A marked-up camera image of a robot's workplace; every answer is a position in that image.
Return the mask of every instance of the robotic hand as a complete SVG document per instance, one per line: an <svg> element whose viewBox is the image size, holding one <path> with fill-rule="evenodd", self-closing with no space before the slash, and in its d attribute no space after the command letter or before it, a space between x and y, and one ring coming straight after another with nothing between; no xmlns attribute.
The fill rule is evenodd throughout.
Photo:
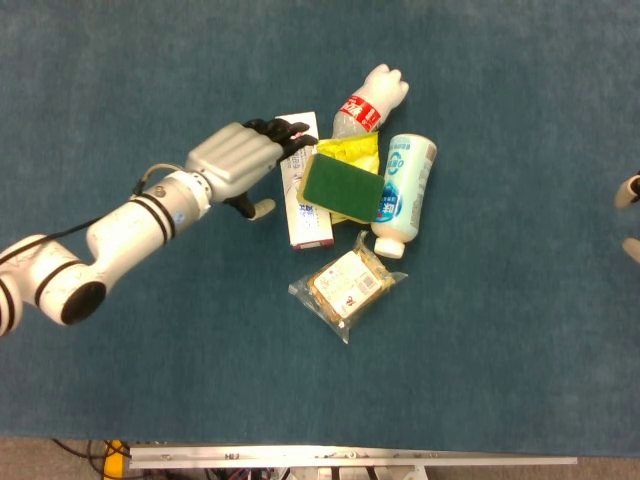
<svg viewBox="0 0 640 480"><path fill-rule="evenodd" d="M625 208L636 203L640 199L640 172L626 180L616 193L615 205L617 208ZM625 238L622 248L636 262L640 263L640 240L637 238Z"/></svg>
<svg viewBox="0 0 640 480"><path fill-rule="evenodd" d="M254 205L247 191L279 161L317 142L303 134L308 128L281 119L232 123L193 149L185 169L151 167L117 210L9 247L0 254L0 336L19 325L23 302L61 325L84 320L122 275L202 218L213 203L227 203L249 220L269 213L275 202ZM160 168L176 171L143 192L148 177ZM85 265L54 239L89 225L87 243L95 262Z"/></svg>

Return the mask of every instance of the bottle cap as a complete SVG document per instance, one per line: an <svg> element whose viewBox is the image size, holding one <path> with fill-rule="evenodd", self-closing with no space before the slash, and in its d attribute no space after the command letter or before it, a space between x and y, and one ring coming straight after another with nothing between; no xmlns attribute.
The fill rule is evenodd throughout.
<svg viewBox="0 0 640 480"><path fill-rule="evenodd" d="M376 239L376 245L373 247L373 251L383 257L402 258L404 243L394 240L393 238L380 237Z"/></svg>

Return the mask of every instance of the yellow plastic bag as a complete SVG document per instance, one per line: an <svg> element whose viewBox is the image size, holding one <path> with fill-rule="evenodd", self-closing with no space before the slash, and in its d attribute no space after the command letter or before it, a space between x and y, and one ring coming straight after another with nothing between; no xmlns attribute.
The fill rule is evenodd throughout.
<svg viewBox="0 0 640 480"><path fill-rule="evenodd" d="M378 132L357 137L320 140L316 148L318 153L348 163L367 172L377 175L380 170ZM347 218L342 215L336 213L331 214L331 223L333 224L344 222L345 220L347 220Z"/></svg>

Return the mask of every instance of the blue bottle label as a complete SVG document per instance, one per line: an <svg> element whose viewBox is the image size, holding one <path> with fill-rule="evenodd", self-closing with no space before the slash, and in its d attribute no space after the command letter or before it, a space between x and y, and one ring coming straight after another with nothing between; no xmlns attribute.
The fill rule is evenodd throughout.
<svg viewBox="0 0 640 480"><path fill-rule="evenodd" d="M382 198L380 199L380 206L378 207L376 222L389 222L393 220L394 217L400 215L401 211L402 197L400 197L398 188L393 182L385 183Z"/></svg>

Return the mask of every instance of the toothpaste box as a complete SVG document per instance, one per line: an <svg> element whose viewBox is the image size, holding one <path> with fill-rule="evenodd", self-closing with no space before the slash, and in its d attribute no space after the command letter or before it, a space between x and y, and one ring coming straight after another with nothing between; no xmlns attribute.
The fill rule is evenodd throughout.
<svg viewBox="0 0 640 480"><path fill-rule="evenodd" d="M282 115L278 118L282 118L289 123L306 123L309 125L309 130L305 134L319 138L315 112ZM306 147L298 150L280 163L287 223L289 225L289 242L296 249L333 245L331 214L322 208L302 205L298 203L296 198L304 168L307 165L307 159L314 153L316 153L315 146Z"/></svg>

